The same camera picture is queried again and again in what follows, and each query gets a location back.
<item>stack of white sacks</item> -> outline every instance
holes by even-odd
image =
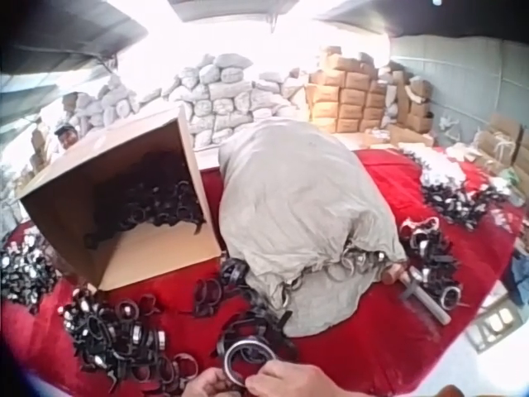
[[[88,132],[108,127],[118,119],[140,111],[136,94],[128,89],[115,74],[99,90],[98,97],[79,93],[74,115],[69,123],[78,128],[79,137]]]
[[[162,97],[185,106],[195,150],[221,143],[254,120],[306,117],[305,95],[296,95],[303,88],[301,79],[264,72],[251,81],[245,70],[252,65],[238,54],[205,55],[162,89]]]

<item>pile of bearings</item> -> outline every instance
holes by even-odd
[[[26,234],[21,246],[12,244],[0,251],[2,298],[28,307],[31,314],[38,313],[42,297],[59,281],[37,242],[40,238],[38,234]]]
[[[417,274],[410,272],[412,283],[405,296],[420,285],[444,310],[458,306],[462,285],[454,276],[459,263],[450,253],[452,244],[442,236],[439,218],[423,222],[407,219],[399,234],[407,255],[419,269]]]
[[[109,393],[122,381],[158,382],[144,395],[179,396],[185,385],[198,375],[196,360],[186,353],[169,359],[165,352],[165,332],[150,327],[151,315],[160,313],[154,295],[143,295],[138,303],[121,301],[116,306],[102,301],[87,289],[75,289],[72,303],[58,309],[64,328],[74,340],[75,356],[82,371],[104,371],[112,381]],[[194,371],[185,375],[181,366],[189,361]]]
[[[227,378],[240,388],[244,387],[244,381],[232,368],[234,360],[260,365],[278,356],[290,361],[297,359],[296,347],[283,332],[292,312],[285,312],[281,318],[273,314],[267,299],[245,282],[248,270],[245,261],[225,259],[216,277],[197,283],[193,306],[193,316],[204,318],[213,316],[224,300],[237,295],[250,304],[248,310],[232,316],[222,327],[222,334],[212,352],[213,357],[222,359]]]
[[[204,224],[204,216],[188,167],[171,152],[152,152],[94,191],[93,221],[96,231],[84,236],[84,244],[95,250],[100,242],[144,222],[159,227],[178,222]]]
[[[421,191],[425,203],[449,223],[472,231],[491,204],[504,203],[508,198],[508,192],[492,184],[467,191],[466,177],[459,165],[432,148],[407,148],[404,154],[422,167]]]

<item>ceiling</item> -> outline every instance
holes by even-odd
[[[184,22],[246,14],[280,15],[298,0],[169,0]],[[86,79],[147,31],[105,0],[3,0],[0,126],[64,94],[60,72],[93,68]],[[522,0],[344,0],[318,19],[343,22],[390,36],[490,36],[529,44],[529,2]],[[32,80],[22,74],[33,75]],[[0,143],[12,136],[0,135]]]

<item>red tablecloth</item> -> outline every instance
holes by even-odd
[[[405,157],[391,151],[359,151],[357,155],[388,200],[398,222],[407,217],[420,220],[436,215],[422,202],[419,169]],[[470,184],[483,181],[471,165],[464,166]],[[203,172],[203,182],[213,219],[217,219],[222,195],[218,170]],[[513,214],[513,229],[521,225],[521,211]],[[314,337],[295,342],[300,360],[320,366],[339,385],[377,395],[413,391],[443,352],[474,318],[480,303],[492,289],[509,262],[514,234],[495,227],[490,216],[474,232],[441,221],[444,233],[453,241],[460,260],[457,278],[464,285],[462,300],[470,305],[452,313],[452,322],[442,327],[413,299],[403,304],[398,296],[403,287],[375,285],[360,301],[356,313],[343,323]],[[227,302],[214,318],[194,319],[180,313],[192,307],[192,289],[197,279],[211,274],[216,261],[146,280],[115,290],[111,299],[137,298],[155,293],[164,307],[160,326],[168,333],[169,352],[190,352],[202,368],[218,365],[209,358],[222,324],[244,303]],[[32,317],[22,306],[2,304],[2,334],[23,367],[43,380],[79,396],[104,395],[110,383],[103,374],[79,371],[69,335],[56,314],[70,299],[72,286],[61,281],[44,298],[41,310]],[[144,387],[127,381],[118,395],[140,396]]]

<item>box flap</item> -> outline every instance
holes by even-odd
[[[18,198],[23,199],[38,188],[114,147],[175,121],[180,112],[183,112],[183,109],[173,106],[156,114],[130,117],[88,134],[32,179],[20,192]]]

